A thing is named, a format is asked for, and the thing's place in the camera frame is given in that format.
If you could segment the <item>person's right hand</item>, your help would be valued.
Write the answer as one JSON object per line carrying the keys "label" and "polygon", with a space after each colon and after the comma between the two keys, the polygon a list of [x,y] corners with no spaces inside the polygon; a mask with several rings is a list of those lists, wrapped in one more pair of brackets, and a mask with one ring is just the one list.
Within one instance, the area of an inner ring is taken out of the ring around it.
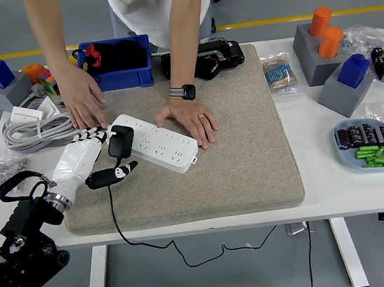
{"label": "person's right hand", "polygon": [[107,119],[99,104],[107,101],[93,77],[69,61],[49,67],[73,126],[81,130],[96,126],[105,128]]}

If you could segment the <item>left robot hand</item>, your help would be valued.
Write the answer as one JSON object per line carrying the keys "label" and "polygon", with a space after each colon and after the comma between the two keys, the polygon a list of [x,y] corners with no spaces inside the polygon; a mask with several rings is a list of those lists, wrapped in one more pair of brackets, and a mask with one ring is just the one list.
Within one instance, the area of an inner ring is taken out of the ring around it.
{"label": "left robot hand", "polygon": [[[136,161],[120,164],[131,155],[133,135],[133,128],[122,125],[90,128],[76,134],[55,167],[52,176],[55,185],[49,189],[46,200],[54,206],[62,206],[65,211],[73,206],[77,190],[82,185],[98,189],[122,181],[138,165]],[[94,173],[94,164],[104,144],[108,145],[108,154],[117,162],[113,168]]]}

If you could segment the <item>person's left hand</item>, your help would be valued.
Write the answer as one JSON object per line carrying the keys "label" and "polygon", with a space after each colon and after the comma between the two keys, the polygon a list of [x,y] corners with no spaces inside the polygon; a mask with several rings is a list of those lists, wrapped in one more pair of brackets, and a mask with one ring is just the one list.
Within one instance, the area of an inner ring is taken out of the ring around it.
{"label": "person's left hand", "polygon": [[176,120],[202,149],[216,142],[214,133],[219,130],[218,121],[200,101],[169,98],[156,115],[157,127],[163,128],[167,119]]}

